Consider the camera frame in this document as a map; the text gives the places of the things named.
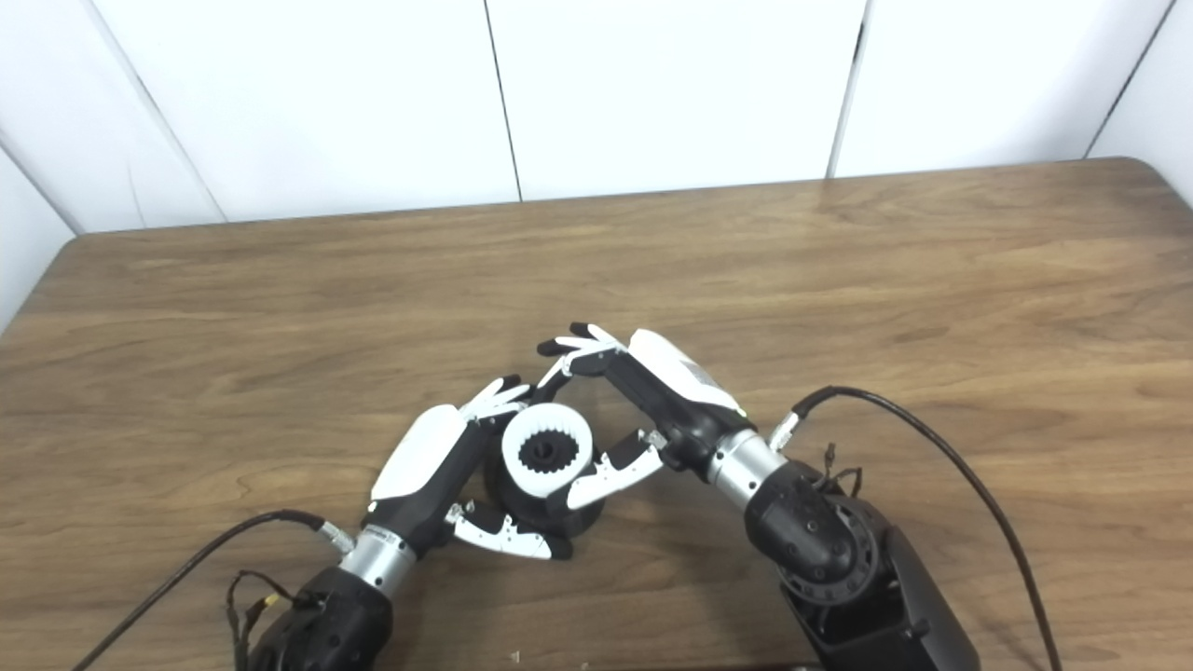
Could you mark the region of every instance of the small label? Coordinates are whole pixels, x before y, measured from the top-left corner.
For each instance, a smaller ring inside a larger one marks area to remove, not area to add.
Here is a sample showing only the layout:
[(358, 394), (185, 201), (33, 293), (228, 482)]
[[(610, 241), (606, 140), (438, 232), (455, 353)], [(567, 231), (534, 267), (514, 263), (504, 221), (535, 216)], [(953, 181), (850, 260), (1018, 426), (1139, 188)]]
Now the small label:
[(382, 529), (381, 527), (373, 527), (372, 524), (365, 527), (364, 531), (360, 531), (361, 536), (372, 536), (378, 541), (385, 543), (387, 546), (396, 546), (402, 543), (402, 537), (397, 534)]

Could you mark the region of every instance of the white paneling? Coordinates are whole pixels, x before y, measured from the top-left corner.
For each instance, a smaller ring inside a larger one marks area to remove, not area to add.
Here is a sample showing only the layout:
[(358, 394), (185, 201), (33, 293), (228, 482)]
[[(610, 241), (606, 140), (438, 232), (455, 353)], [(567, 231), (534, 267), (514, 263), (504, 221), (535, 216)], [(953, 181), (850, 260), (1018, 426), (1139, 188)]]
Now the white paneling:
[(1080, 159), (1168, 0), (872, 0), (837, 177)]
[(85, 230), (218, 221), (80, 0), (0, 1), (0, 133)]
[(861, 0), (489, 0), (523, 196), (824, 176)]
[(72, 238), (67, 224), (0, 152), (0, 331)]
[(517, 201), (482, 0), (99, 0), (235, 221)]
[(1094, 144), (1143, 159), (1193, 203), (1193, 0), (1177, 0)]

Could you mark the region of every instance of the gear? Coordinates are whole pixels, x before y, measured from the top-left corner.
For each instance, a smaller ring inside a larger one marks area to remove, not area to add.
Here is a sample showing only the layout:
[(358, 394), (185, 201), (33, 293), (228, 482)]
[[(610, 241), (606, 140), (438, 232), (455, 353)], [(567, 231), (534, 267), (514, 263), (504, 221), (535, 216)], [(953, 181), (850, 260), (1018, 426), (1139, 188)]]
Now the gear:
[(563, 431), (542, 431), (523, 443), (518, 450), (518, 461), (534, 473), (555, 473), (561, 470), (580, 454), (576, 439)]

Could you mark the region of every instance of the robotic arm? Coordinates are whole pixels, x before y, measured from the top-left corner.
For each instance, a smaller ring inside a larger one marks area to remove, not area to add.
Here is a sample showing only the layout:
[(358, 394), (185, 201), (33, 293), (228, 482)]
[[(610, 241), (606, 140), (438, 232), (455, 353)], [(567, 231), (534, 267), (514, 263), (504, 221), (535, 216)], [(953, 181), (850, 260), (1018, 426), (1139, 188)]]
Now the robotic arm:
[(594, 474), (554, 492), (557, 510), (625, 488), (666, 464), (692, 470), (742, 511), (750, 543), (775, 564), (780, 590), (827, 671), (977, 671), (960, 623), (907, 537), (870, 504), (781, 448), (792, 414), (768, 442), (741, 406), (661, 336), (623, 345), (601, 328), (539, 345), (558, 357), (531, 402), (571, 377), (607, 378), (655, 423), (610, 450)]
[(373, 485), (363, 530), (338, 566), (295, 596), (248, 659), (253, 671), (365, 671), (394, 628), (394, 598), (414, 565), (450, 537), (494, 552), (565, 559), (565, 540), (521, 528), (475, 501), (457, 503), (490, 439), (526, 407), (530, 387), (495, 380), (459, 408), (424, 412)]

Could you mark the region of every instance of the wood grain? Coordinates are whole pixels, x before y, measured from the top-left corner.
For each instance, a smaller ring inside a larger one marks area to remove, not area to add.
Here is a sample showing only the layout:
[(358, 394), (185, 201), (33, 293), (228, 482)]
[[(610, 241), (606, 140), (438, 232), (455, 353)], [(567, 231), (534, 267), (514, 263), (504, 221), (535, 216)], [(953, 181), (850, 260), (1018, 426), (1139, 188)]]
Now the wood grain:
[[(0, 339), (0, 645), (62, 669), (220, 530), (351, 525), (413, 418), (534, 377), (571, 320), (670, 337), (768, 429), (826, 383), (951, 438), (1038, 571), (1068, 669), (1193, 659), (1193, 216), (1127, 160), (87, 235)], [(576, 386), (598, 439), (637, 417)], [(792, 454), (864, 464), (984, 669), (1043, 648), (996, 527), (895, 420), (826, 406)], [(97, 666), (229, 666), (222, 590), (297, 585), (309, 534), (245, 535)], [(740, 519), (690, 474), (608, 503), (571, 562), (452, 546), (381, 669), (792, 661), (806, 644)], [(511, 660), (520, 653), (520, 663)]]

